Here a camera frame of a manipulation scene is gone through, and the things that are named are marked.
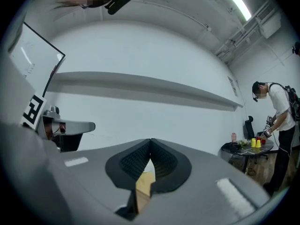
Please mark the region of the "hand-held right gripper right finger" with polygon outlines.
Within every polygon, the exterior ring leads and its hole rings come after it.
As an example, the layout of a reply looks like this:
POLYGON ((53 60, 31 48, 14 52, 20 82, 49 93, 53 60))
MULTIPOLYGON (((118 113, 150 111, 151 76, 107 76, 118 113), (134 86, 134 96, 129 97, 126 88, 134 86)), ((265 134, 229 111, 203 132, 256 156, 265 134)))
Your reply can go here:
POLYGON ((137 217, 139 225, 230 225, 241 217, 216 182, 229 179, 255 209, 270 199, 265 190, 245 173, 222 158, 180 144, 161 141, 184 154, 190 160, 192 171, 185 183, 173 192, 153 195, 150 203, 137 217))

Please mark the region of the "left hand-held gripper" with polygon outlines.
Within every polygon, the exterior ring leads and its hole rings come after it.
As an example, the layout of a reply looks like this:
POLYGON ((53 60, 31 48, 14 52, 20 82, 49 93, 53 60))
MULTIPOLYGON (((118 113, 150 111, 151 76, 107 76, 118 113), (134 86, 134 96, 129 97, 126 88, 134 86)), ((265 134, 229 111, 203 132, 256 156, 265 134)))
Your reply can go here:
POLYGON ((59 109, 34 94, 21 118, 21 125, 43 140, 54 142, 61 152, 77 151, 83 134, 96 129, 94 122, 60 120, 59 109))

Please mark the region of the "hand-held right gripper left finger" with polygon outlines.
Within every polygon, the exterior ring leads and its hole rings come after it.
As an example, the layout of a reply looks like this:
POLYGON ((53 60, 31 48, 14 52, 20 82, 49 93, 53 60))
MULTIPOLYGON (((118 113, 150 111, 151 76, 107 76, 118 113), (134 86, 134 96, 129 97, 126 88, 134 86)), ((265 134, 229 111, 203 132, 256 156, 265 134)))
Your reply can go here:
POLYGON ((152 225, 137 214, 135 183, 150 158, 150 140, 61 153, 72 225, 152 225))

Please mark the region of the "round black marble table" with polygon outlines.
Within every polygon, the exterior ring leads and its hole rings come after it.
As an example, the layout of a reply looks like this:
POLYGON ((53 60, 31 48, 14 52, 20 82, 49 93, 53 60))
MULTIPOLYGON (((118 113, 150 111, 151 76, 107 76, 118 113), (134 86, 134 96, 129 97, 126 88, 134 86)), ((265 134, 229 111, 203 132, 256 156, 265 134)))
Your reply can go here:
POLYGON ((246 145, 238 145, 237 143, 226 143, 221 147, 221 150, 235 156, 244 157, 244 164, 242 172, 245 173, 247 170, 247 164, 250 157, 257 157, 261 155, 266 155, 274 146, 273 141, 267 140, 265 144, 262 144, 260 148, 252 147, 251 143, 246 145))

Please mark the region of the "black office chair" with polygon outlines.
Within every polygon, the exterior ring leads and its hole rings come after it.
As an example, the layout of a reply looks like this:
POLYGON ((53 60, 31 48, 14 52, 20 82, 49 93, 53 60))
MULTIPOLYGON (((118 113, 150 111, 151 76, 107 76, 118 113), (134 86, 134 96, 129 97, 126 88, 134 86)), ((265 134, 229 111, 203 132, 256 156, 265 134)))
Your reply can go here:
POLYGON ((253 122, 253 117, 249 116, 248 120, 246 120, 244 123, 243 132, 244 132, 244 137, 247 140, 251 140, 252 138, 255 138, 252 122, 253 122))

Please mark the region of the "ceiling air conditioner unit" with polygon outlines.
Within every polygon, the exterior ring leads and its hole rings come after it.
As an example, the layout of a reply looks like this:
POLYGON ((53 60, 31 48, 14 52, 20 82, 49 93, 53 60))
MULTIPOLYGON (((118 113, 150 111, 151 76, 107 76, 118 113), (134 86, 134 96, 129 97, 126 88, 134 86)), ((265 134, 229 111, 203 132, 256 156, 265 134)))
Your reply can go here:
POLYGON ((261 35, 268 39, 281 28, 281 14, 277 5, 266 1, 257 14, 255 19, 261 35))

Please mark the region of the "ceiling strip light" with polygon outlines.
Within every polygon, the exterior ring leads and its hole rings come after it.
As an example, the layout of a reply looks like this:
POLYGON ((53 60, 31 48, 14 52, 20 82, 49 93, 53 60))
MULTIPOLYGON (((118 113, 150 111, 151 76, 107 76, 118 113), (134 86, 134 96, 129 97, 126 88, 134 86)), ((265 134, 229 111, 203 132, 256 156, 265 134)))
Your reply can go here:
POLYGON ((245 20, 248 21, 252 15, 246 6, 245 2, 243 0, 232 0, 234 4, 237 6, 237 8, 240 10, 242 15, 244 16, 245 20))

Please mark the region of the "whiteboard with black frame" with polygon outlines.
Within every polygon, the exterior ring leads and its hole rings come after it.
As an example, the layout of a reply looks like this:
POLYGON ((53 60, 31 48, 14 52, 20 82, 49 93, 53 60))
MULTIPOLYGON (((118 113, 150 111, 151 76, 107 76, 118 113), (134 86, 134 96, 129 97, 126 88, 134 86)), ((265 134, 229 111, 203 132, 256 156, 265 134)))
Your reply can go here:
POLYGON ((24 23, 11 58, 33 89, 44 96, 65 54, 24 23))

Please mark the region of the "white wall notice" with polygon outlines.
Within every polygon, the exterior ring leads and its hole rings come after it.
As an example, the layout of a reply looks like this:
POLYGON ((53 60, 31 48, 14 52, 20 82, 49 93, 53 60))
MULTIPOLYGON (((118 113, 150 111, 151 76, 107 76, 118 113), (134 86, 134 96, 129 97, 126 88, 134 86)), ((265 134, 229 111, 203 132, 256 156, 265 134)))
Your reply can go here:
POLYGON ((234 79, 234 78, 229 77, 229 76, 228 76, 228 80, 230 82, 230 85, 232 87, 234 95, 236 97, 240 97, 241 95, 240 95, 240 88, 239 88, 238 81, 236 79, 234 79))

